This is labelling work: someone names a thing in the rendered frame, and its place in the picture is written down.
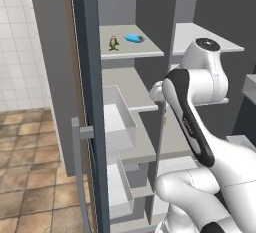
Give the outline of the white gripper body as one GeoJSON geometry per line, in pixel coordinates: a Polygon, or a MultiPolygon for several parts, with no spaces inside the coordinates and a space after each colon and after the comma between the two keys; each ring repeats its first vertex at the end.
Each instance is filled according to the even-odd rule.
{"type": "Polygon", "coordinates": [[[165,97],[162,91],[162,84],[163,84],[162,81],[156,82],[149,92],[149,96],[154,102],[160,102],[160,103],[165,102],[165,97]]]}

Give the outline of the grey freezer shelf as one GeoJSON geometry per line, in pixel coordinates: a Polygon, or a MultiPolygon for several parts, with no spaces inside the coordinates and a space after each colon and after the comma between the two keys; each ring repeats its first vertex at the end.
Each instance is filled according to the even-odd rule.
{"type": "Polygon", "coordinates": [[[158,106],[149,96],[149,92],[137,71],[131,68],[102,70],[103,86],[117,85],[127,107],[131,111],[156,111],[158,106]]]}
{"type": "Polygon", "coordinates": [[[156,152],[141,117],[137,112],[133,112],[132,116],[137,124],[135,147],[133,149],[120,151],[120,158],[124,164],[153,162],[156,160],[156,152]]]}
{"type": "Polygon", "coordinates": [[[99,32],[102,60],[158,57],[164,55],[164,52],[136,25],[100,26],[99,32]],[[125,36],[129,34],[142,36],[144,41],[141,43],[127,41],[125,36]],[[110,51],[109,42],[113,35],[116,36],[118,45],[117,50],[110,51]]]}

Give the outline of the dark grey freezer door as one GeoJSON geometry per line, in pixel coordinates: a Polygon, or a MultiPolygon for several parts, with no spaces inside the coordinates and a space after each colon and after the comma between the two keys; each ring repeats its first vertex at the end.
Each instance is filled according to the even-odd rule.
{"type": "Polygon", "coordinates": [[[73,8],[85,118],[94,133],[88,140],[88,148],[94,194],[92,205],[97,221],[95,233],[110,233],[98,1],[73,0],[73,8]]]}

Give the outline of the dark grey fridge door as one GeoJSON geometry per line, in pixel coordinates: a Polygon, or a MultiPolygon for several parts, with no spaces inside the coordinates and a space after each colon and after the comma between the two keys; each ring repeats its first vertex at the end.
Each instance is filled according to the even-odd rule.
{"type": "Polygon", "coordinates": [[[245,77],[242,89],[244,100],[231,136],[226,139],[256,151],[256,74],[245,77]]]}

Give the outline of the grey fridge freezer cabinet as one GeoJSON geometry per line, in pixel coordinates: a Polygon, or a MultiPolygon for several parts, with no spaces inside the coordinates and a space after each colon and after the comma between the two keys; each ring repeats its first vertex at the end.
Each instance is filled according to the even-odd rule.
{"type": "MultiPolygon", "coordinates": [[[[71,119],[80,124],[81,159],[84,191],[91,231],[97,229],[88,140],[94,137],[93,127],[86,123],[83,103],[80,62],[74,19],[73,0],[32,0],[58,132],[62,160],[69,175],[75,177],[71,119]]],[[[103,69],[133,67],[150,92],[183,55],[173,55],[177,23],[195,23],[244,48],[243,52],[221,51],[222,68],[228,78],[228,103],[197,106],[196,110],[207,130],[228,141],[244,100],[242,89],[246,74],[242,69],[256,56],[256,37],[249,28],[249,12],[256,0],[97,0],[100,26],[136,25],[164,52],[163,56],[101,59],[103,69]]],[[[156,160],[139,164],[123,164],[134,197],[133,213],[110,219],[110,233],[155,233],[166,217],[169,204],[156,194],[157,178],[168,172],[199,168],[193,156],[160,158],[162,131],[168,103],[154,102],[156,111],[137,112],[156,152],[156,160]]],[[[62,225],[58,233],[83,233],[83,222],[76,226],[62,225]]]]}

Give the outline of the blue packaged food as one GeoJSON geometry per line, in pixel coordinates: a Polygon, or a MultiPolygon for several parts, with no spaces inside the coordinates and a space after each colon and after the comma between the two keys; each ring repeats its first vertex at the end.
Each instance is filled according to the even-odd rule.
{"type": "Polygon", "coordinates": [[[124,38],[132,43],[142,43],[145,41],[145,38],[138,34],[126,34],[124,38]]]}

